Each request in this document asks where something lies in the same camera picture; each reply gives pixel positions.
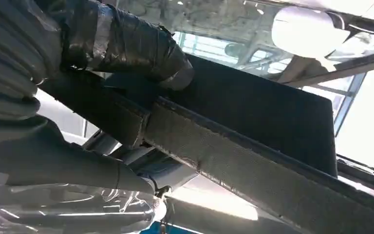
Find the window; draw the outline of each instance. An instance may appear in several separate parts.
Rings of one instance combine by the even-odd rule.
[[[282,72],[292,57],[285,52],[256,49],[248,62],[239,65],[239,58],[248,50],[244,44],[181,32],[176,32],[173,39],[185,53],[261,77]]]
[[[66,141],[82,145],[98,130],[97,127],[74,113],[59,101],[56,101],[46,92],[38,89],[36,98],[41,103],[38,114],[54,121],[61,130]]]
[[[374,167],[374,71],[366,79],[336,137],[337,153]]]

